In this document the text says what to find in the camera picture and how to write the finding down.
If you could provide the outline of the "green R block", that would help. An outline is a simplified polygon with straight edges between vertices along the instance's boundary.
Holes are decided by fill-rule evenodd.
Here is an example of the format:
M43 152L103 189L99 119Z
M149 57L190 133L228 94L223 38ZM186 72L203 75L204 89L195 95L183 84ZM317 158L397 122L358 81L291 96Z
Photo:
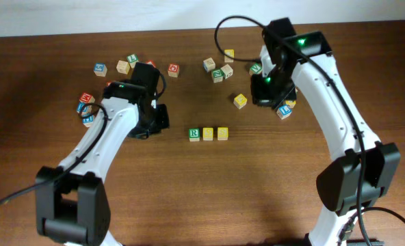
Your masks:
M190 128L188 133L190 141L200 141L200 130L198 128Z

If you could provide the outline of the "yellow block cluster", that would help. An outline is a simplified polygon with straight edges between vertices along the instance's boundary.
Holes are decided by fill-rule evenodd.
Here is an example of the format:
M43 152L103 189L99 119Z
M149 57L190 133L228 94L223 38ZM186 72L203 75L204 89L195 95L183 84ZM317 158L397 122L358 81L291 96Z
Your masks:
M204 141L212 141L213 140L213 128L204 127L202 129L202 138Z

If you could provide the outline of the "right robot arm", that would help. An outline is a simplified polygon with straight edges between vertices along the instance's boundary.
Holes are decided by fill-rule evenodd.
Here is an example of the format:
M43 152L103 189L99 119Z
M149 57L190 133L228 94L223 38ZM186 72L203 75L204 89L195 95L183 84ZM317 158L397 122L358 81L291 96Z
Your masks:
M262 31L261 74L251 78L252 101L278 113L300 90L325 136L331 164L317 177L323 207L301 245L350 245L356 208L387 194L400 162L394 143L383 144L358 112L320 31L298 35L288 18Z

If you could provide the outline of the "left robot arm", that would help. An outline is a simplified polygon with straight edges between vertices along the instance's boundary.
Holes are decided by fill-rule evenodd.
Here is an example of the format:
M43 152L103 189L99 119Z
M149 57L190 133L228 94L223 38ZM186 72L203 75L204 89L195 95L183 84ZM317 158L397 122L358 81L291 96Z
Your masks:
M108 170L123 141L148 139L169 127L162 73L138 63L130 79L113 81L91 126L75 149L55 167L36 175L36 229L63 245L118 245L109 231L111 210L105 191Z

